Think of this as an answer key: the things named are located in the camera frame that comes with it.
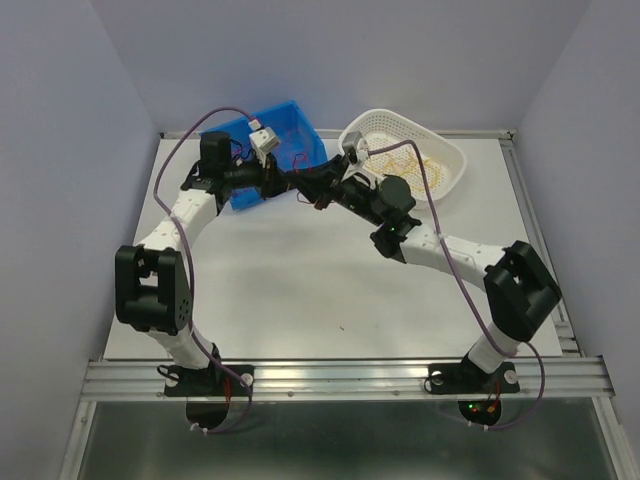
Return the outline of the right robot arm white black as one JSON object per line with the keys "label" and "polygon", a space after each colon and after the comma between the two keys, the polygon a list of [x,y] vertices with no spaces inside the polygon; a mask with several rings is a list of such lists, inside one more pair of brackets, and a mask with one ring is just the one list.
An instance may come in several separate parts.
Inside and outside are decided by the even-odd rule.
{"label": "right robot arm white black", "polygon": [[487,297],[490,323],[463,359],[431,371],[425,389],[434,395],[472,395],[504,379],[500,370],[518,347],[530,341],[559,304],[560,287],[528,243],[507,247],[447,236],[411,216],[416,201],[396,175],[369,180],[349,173],[340,155],[315,168],[288,174],[290,183],[318,210],[336,203],[375,225],[370,238],[385,258],[453,276],[465,298],[467,285]]}

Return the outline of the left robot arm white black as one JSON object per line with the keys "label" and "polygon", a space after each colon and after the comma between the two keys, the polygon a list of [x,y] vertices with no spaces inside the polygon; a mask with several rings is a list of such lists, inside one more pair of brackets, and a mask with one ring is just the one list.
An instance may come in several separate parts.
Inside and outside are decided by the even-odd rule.
{"label": "left robot arm white black", "polygon": [[171,397],[211,396],[230,390],[235,372],[221,363],[217,346],[198,331],[194,319],[195,272],[190,247],[223,210],[237,189],[254,187],[265,197],[287,186],[278,180],[273,154],[280,140],[256,126],[242,155],[230,134],[201,135],[200,157],[180,186],[172,206],[143,240],[115,255],[117,320],[158,343],[172,359],[161,366]]}

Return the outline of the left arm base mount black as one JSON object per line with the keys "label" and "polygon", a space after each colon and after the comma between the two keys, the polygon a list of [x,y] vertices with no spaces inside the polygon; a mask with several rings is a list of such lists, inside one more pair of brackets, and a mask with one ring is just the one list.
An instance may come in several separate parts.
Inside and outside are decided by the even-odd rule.
{"label": "left arm base mount black", "polygon": [[164,379],[166,397],[233,397],[247,396],[246,388],[236,376],[249,381],[252,386],[255,367],[252,364],[228,366],[233,375],[221,370],[213,363],[205,369],[193,370],[177,365],[161,364],[156,372]]}

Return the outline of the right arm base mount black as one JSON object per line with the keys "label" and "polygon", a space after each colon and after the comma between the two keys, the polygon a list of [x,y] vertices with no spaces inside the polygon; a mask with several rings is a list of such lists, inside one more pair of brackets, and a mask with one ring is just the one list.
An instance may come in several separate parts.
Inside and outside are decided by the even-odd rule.
{"label": "right arm base mount black", "polygon": [[465,355],[461,360],[430,364],[423,389],[432,395],[469,396],[497,391],[518,393],[520,385],[512,362],[499,360],[485,372]]}

